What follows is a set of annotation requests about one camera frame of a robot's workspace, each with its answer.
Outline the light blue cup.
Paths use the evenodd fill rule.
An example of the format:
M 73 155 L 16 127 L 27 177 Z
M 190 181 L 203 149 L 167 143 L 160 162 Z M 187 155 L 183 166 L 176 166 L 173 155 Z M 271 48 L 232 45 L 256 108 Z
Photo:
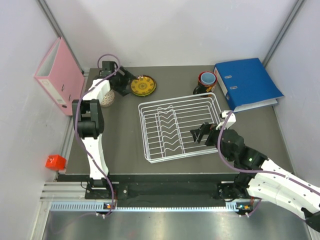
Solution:
M 216 75 L 213 73 L 213 72 L 209 72 L 209 71 L 206 71 L 206 72 L 203 72 L 200 76 L 200 82 L 203 84 L 203 85 L 213 85 L 217 80 L 217 77 Z

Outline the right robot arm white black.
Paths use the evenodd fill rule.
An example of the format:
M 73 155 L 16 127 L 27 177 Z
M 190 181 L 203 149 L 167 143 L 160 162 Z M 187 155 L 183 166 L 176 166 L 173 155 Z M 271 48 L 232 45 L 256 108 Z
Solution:
M 320 189 L 278 166 L 263 153 L 245 145 L 244 138 L 233 129 L 220 131 L 204 122 L 190 131 L 193 141 L 214 146 L 221 160 L 239 174 L 233 192 L 239 198 L 247 195 L 282 207 L 315 231 L 320 230 Z

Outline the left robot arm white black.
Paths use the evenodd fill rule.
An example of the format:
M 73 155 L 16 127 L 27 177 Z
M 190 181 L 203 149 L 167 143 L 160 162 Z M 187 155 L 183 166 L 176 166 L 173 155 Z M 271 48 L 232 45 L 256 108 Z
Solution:
M 102 102 L 111 93 L 117 92 L 123 97 L 130 94 L 130 83 L 135 78 L 116 62 L 103 61 L 91 87 L 80 99 L 73 100 L 71 105 L 75 136 L 89 161 L 87 190 L 96 190 L 97 194 L 105 199 L 113 194 L 114 187 L 108 182 L 109 169 L 102 146 L 102 134 L 105 129 Z

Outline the patterned small bowl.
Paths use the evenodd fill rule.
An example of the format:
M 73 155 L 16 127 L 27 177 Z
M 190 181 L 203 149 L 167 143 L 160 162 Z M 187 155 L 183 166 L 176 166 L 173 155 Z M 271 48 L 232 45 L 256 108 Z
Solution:
M 101 100 L 100 105 L 102 107 L 109 107 L 113 104 L 115 100 L 115 92 L 113 90 L 110 90 Z

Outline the black skull mug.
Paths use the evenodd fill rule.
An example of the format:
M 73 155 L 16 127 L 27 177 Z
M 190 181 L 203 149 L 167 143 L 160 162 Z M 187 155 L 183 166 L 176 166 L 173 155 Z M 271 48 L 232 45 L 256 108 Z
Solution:
M 194 88 L 193 90 L 193 94 L 194 95 L 198 95 L 198 94 L 204 94 L 204 93 L 211 93 L 214 91 L 217 83 L 218 83 L 218 80 L 217 80 L 217 76 L 216 76 L 216 82 L 212 85 L 203 85 L 200 81 L 200 76 L 202 73 L 204 72 L 201 72 L 198 76 L 198 81 L 197 81 L 197 86 Z

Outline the black gold plate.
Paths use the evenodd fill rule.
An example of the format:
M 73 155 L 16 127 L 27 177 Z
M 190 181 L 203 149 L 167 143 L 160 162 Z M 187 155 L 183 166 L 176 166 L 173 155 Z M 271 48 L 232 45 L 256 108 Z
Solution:
M 151 95 L 157 88 L 157 82 L 148 75 L 139 75 L 130 83 L 131 92 L 138 97 Z

